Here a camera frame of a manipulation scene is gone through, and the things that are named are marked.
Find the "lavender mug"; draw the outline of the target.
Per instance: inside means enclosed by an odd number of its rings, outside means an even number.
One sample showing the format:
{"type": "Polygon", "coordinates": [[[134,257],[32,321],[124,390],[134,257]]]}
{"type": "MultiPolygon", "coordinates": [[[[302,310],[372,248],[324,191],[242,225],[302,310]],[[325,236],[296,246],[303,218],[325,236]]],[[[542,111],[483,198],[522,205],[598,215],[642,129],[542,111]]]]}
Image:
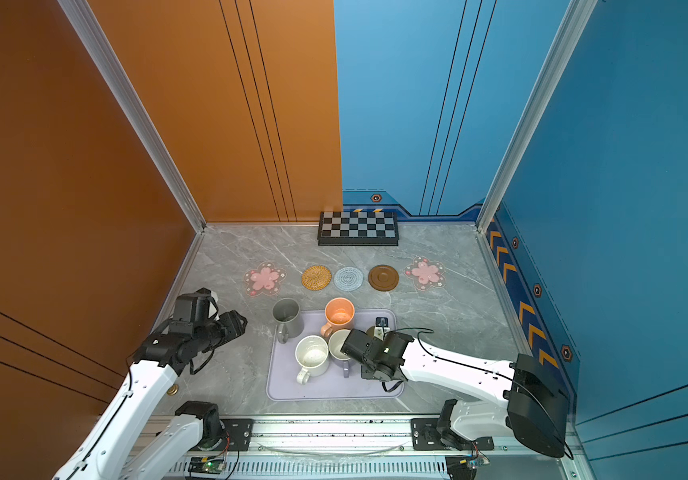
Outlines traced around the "lavender mug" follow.
{"type": "Polygon", "coordinates": [[[342,329],[334,332],[328,340],[329,356],[344,378],[349,378],[351,372],[351,358],[343,352],[343,345],[349,334],[349,329],[342,329]]]}

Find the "white mug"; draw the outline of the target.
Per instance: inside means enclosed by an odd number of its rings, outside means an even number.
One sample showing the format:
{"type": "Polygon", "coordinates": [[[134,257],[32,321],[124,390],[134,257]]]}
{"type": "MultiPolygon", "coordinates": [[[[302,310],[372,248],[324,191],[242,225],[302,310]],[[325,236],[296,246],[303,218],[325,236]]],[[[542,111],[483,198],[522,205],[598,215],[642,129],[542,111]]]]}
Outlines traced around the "white mug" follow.
{"type": "Polygon", "coordinates": [[[329,348],[323,337],[310,335],[299,341],[295,359],[300,367],[296,382],[306,385],[312,378],[325,374],[329,368],[329,348]]]}

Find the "brown wooden round coaster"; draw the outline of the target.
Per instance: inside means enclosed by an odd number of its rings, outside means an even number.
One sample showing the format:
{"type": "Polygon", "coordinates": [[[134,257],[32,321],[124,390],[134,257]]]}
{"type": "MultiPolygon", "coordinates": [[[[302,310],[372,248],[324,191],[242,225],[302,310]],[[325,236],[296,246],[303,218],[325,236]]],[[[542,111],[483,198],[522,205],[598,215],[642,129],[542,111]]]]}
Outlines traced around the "brown wooden round coaster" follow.
{"type": "Polygon", "coordinates": [[[368,274],[368,282],[372,288],[381,292],[394,290],[399,284],[398,271],[389,265],[374,266],[368,274]]]}

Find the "grey woven round coaster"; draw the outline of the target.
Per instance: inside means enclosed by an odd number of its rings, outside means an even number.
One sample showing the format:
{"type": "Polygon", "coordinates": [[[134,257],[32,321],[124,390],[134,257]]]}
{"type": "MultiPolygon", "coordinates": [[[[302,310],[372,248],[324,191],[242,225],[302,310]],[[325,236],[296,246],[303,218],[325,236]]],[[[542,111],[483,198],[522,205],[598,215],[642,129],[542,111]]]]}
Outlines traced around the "grey woven round coaster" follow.
{"type": "Polygon", "coordinates": [[[333,277],[335,287],[343,292],[351,292],[359,289],[363,281],[363,272],[355,267],[342,267],[333,277]]]}

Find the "pink flower coaster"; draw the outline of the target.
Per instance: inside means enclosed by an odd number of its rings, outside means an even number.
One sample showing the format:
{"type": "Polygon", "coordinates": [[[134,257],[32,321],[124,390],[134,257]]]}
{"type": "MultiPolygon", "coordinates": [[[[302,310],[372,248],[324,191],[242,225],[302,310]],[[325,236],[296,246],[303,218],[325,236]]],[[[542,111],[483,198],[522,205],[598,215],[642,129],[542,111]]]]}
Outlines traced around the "pink flower coaster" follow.
{"type": "Polygon", "coordinates": [[[244,275],[244,290],[249,297],[273,296],[280,291],[286,272],[274,262],[263,262],[244,275]]]}
{"type": "Polygon", "coordinates": [[[426,257],[416,257],[404,272],[419,292],[443,288],[446,285],[444,265],[426,257]]]}

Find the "yellow rattan round coaster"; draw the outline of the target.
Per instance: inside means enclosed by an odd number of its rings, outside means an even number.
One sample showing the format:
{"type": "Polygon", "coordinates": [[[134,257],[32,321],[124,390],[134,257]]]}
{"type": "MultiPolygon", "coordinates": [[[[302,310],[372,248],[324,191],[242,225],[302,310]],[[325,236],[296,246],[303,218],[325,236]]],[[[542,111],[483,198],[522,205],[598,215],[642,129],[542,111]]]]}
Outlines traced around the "yellow rattan round coaster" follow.
{"type": "Polygon", "coordinates": [[[332,281],[331,271],[322,265],[313,265],[307,268],[301,275],[301,284],[310,291],[320,291],[332,281]]]}

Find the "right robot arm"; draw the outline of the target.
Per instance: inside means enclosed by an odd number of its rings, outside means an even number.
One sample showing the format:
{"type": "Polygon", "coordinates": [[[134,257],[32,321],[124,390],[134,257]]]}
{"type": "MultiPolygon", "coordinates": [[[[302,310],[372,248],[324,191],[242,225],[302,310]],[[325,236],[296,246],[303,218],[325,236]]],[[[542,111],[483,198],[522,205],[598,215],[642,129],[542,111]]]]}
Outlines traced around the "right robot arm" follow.
{"type": "Polygon", "coordinates": [[[508,361],[445,350],[423,339],[432,332],[407,327],[378,338],[354,329],[342,351],[383,384],[426,383],[473,397],[444,403],[437,435],[445,446],[469,450],[480,437],[510,432],[538,454],[574,457],[566,440],[569,394],[547,367],[522,353],[508,361]]]}

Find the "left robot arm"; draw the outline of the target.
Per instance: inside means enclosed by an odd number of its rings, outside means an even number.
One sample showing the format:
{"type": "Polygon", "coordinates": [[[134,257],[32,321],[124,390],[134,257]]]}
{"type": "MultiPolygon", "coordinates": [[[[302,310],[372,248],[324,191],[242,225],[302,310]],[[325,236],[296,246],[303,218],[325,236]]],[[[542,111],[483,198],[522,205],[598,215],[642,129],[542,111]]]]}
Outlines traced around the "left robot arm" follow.
{"type": "Polygon", "coordinates": [[[183,372],[195,375],[199,355],[242,336],[247,319],[222,312],[207,288],[179,295],[163,320],[132,356],[128,374],[113,400],[75,453],[56,472],[58,479],[161,479],[192,449],[238,452],[236,437],[216,404],[187,401],[165,429],[139,454],[131,450],[155,408],[183,372]]]}

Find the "orange mug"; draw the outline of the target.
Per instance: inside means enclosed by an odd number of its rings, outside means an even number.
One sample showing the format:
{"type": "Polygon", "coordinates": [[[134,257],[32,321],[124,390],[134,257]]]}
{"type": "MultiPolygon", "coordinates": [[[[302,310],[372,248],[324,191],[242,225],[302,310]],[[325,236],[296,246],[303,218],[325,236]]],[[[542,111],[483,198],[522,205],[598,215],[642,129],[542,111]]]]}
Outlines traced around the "orange mug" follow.
{"type": "Polygon", "coordinates": [[[355,312],[354,304],[347,298],[330,300],[324,309],[325,324],[320,329],[320,335],[328,339],[333,333],[349,328],[355,312]]]}

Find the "lavender silicone tray mat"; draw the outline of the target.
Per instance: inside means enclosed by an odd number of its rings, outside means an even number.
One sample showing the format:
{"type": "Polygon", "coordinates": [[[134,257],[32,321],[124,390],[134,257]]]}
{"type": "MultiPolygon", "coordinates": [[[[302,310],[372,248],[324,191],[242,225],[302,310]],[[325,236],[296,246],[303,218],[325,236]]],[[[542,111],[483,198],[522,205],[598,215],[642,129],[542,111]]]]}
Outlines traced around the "lavender silicone tray mat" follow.
{"type": "Polygon", "coordinates": [[[274,401],[380,399],[394,398],[402,394],[405,389],[403,384],[391,392],[386,392],[380,381],[364,378],[364,367],[354,360],[349,363],[348,377],[344,376],[344,369],[331,359],[329,368],[323,375],[311,378],[305,385],[299,384],[296,378],[301,367],[295,359],[296,346],[304,337],[317,335],[326,323],[323,310],[301,311],[299,317],[304,324],[302,333],[286,343],[275,341],[273,344],[267,381],[267,395],[270,399],[274,401]]]}

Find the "grey mug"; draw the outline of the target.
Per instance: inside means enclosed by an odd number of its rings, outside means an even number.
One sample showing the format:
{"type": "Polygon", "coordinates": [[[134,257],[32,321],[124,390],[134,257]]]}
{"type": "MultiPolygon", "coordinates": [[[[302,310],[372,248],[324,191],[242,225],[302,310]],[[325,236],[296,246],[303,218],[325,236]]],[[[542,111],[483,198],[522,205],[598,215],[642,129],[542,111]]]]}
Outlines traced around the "grey mug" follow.
{"type": "Polygon", "coordinates": [[[279,300],[272,308],[275,321],[275,337],[280,344],[298,337],[304,330],[304,322],[300,317],[299,303],[290,298],[279,300]]]}

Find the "green circuit board left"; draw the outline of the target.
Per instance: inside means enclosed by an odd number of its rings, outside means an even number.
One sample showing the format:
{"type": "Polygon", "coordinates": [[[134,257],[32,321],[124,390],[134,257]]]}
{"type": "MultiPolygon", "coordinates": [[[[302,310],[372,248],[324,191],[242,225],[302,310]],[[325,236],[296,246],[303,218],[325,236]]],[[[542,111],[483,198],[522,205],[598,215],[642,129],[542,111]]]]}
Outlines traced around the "green circuit board left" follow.
{"type": "Polygon", "coordinates": [[[187,475],[212,474],[220,475],[226,469],[226,461],[216,457],[191,457],[187,475]]]}

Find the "circuit board right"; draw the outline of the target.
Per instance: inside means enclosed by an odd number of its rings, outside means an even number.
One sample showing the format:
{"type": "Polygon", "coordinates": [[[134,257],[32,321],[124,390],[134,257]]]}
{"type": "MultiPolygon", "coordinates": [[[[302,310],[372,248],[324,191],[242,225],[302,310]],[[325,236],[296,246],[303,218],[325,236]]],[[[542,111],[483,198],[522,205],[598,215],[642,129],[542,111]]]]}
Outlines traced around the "circuit board right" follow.
{"type": "Polygon", "coordinates": [[[485,456],[445,456],[446,473],[450,480],[475,480],[480,469],[490,464],[485,456]]]}

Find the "black white chessboard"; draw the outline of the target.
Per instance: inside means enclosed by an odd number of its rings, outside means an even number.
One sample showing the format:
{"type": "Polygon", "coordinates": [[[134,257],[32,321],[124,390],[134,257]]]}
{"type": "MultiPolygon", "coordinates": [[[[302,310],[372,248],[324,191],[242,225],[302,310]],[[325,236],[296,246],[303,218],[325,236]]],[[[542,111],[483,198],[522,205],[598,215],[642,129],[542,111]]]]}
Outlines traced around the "black white chessboard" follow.
{"type": "Polygon", "coordinates": [[[389,211],[330,211],[319,218],[319,246],[398,246],[397,216],[389,211]]]}

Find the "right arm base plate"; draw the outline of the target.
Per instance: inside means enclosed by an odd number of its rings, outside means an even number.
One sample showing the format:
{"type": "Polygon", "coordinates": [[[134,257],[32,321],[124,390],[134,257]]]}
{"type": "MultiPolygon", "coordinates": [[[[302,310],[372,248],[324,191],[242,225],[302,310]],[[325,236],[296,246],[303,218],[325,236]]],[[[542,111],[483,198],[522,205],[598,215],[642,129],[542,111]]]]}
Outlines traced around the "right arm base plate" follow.
{"type": "Polygon", "coordinates": [[[417,451],[457,450],[492,451],[495,449],[490,436],[468,440],[455,433],[447,422],[439,418],[414,418],[410,421],[413,448],[417,451]]]}

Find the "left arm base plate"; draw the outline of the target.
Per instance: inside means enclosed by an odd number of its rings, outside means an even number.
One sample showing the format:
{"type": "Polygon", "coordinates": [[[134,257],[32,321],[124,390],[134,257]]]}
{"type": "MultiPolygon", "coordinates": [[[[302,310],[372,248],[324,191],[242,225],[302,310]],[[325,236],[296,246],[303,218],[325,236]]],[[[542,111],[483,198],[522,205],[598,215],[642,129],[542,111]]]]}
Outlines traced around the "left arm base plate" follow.
{"type": "Polygon", "coordinates": [[[216,453],[246,452],[250,447],[253,425],[254,421],[250,418],[207,421],[196,449],[216,453]]]}

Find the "aluminium front rail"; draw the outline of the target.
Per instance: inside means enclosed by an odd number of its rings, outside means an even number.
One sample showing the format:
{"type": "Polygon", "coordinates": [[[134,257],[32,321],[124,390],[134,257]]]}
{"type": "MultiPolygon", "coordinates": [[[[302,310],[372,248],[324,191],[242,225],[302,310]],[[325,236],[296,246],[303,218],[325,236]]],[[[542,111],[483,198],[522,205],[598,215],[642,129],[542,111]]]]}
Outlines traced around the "aluminium front rail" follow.
{"type": "MultiPolygon", "coordinates": [[[[428,415],[260,415],[249,450],[216,454],[192,449],[161,479],[449,479],[445,456],[490,459],[476,479],[591,479],[589,461],[574,434],[572,459],[536,454],[511,436],[493,438],[492,451],[413,448],[410,421],[428,415]],[[191,457],[226,461],[220,475],[187,475],[191,457]]],[[[147,422],[131,453],[139,454],[173,417],[147,422]]]]}

